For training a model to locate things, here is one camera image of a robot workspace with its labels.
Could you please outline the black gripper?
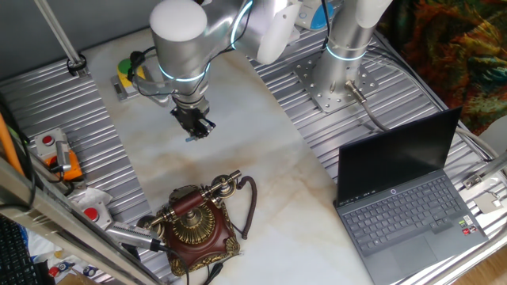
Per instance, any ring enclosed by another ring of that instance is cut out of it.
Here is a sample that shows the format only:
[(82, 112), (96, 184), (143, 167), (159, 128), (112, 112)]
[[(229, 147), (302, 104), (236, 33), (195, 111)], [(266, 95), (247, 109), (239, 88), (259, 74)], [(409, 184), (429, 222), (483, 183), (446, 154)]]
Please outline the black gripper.
[(198, 108), (183, 108), (177, 105), (170, 111), (179, 124), (190, 133), (192, 139), (202, 139), (204, 134), (209, 135), (215, 128), (215, 124), (206, 119), (208, 113), (208, 105)]

